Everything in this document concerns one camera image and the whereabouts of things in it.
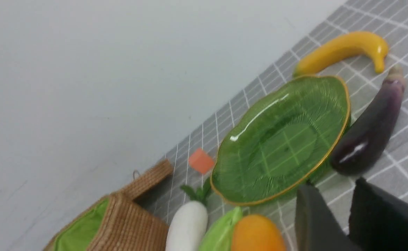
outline leaf-shaped plate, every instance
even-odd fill
[[[301,76],[253,105],[224,138],[214,191],[234,205],[256,205],[319,177],[349,125],[348,89],[336,76]]]

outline eggplant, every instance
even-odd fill
[[[381,89],[334,147],[331,166],[341,175],[361,175],[379,159],[392,135],[403,100],[406,81],[395,65]]]

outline orange cube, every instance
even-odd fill
[[[201,148],[188,158],[188,164],[203,175],[215,165],[213,159]]]

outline woven basket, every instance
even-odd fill
[[[146,191],[173,173],[173,167],[164,160],[146,171],[131,184],[102,197],[71,223],[58,232],[43,249],[53,251],[57,236],[104,199],[109,199],[99,230],[88,246],[88,251],[164,251],[168,226],[134,202]]]
[[[164,251],[168,226],[121,193],[109,204],[88,251]]]

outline banana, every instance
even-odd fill
[[[341,35],[317,48],[298,62],[293,76],[315,74],[343,59],[365,54],[373,60],[375,72],[382,73],[388,44],[380,36],[368,31],[354,31]]]

